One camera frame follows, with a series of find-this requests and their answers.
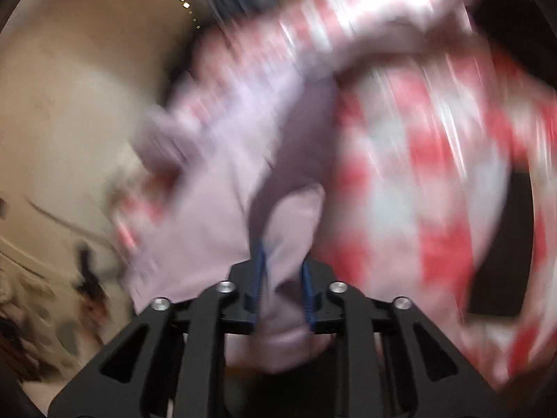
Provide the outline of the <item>red white checkered bed cover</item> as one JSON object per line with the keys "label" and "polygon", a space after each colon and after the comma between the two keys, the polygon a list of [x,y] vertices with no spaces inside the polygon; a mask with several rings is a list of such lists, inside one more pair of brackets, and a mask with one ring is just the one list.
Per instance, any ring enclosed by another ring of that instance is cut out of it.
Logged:
{"label": "red white checkered bed cover", "polygon": [[494,386],[556,351],[556,94],[471,24],[480,0],[298,0],[244,25],[324,51],[393,21],[431,47],[337,71],[319,231],[338,277],[406,295]]}

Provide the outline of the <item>lilac and purple padded jacket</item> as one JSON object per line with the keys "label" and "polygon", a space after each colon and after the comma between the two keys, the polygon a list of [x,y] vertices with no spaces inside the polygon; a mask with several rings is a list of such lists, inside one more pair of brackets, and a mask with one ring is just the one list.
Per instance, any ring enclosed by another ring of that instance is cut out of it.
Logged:
{"label": "lilac and purple padded jacket", "polygon": [[141,232],[126,271],[136,310],[159,296],[197,296],[264,247],[264,292],[251,336],[230,336],[226,359],[248,372],[280,373],[329,345],[302,312],[300,265],[335,254],[318,227],[336,157],[337,71],[373,57],[421,54],[431,34],[393,21],[324,51],[257,25],[211,30],[195,51],[192,81],[158,109],[133,141],[146,170],[170,175],[162,218]]}

